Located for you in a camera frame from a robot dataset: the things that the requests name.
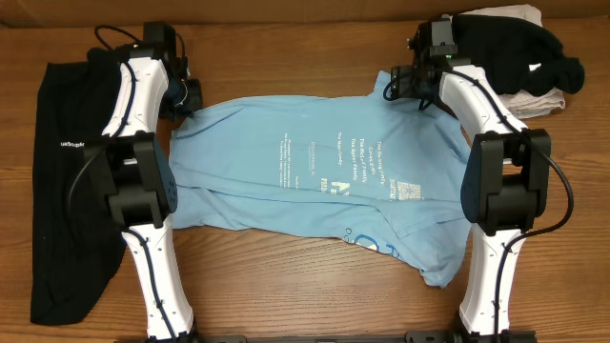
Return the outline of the light blue t-shirt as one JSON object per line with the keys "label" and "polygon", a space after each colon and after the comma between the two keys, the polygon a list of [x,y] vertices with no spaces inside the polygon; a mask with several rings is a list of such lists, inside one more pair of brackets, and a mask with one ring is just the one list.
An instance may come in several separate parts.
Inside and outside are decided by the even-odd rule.
{"label": "light blue t-shirt", "polygon": [[414,99],[271,95],[220,103],[173,133],[178,228],[337,238],[399,259],[431,286],[458,272],[470,231],[459,201],[459,122]]}

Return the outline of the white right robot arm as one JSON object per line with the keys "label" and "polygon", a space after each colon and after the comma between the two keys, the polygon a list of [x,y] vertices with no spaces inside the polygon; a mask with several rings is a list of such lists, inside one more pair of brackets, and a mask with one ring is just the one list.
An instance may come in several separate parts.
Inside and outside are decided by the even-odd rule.
{"label": "white right robot arm", "polygon": [[510,328],[508,305],[525,235],[546,206],[551,141],[530,130],[494,94],[485,71],[461,53],[449,17],[424,22],[408,47],[409,67],[394,67],[384,96],[443,104],[472,142],[460,189],[473,250],[466,293],[453,329],[409,332],[408,342],[533,342]]}

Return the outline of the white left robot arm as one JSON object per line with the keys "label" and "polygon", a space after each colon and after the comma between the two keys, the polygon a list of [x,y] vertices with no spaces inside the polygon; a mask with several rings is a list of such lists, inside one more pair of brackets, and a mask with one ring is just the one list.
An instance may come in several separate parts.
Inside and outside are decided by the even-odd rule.
{"label": "white left robot arm", "polygon": [[156,129],[161,119],[201,110],[201,86],[190,77],[183,38],[167,23],[147,22],[141,38],[109,51],[120,88],[100,138],[83,151],[79,174],[90,178],[130,249],[146,307],[146,341],[197,342],[173,247],[177,183]]}

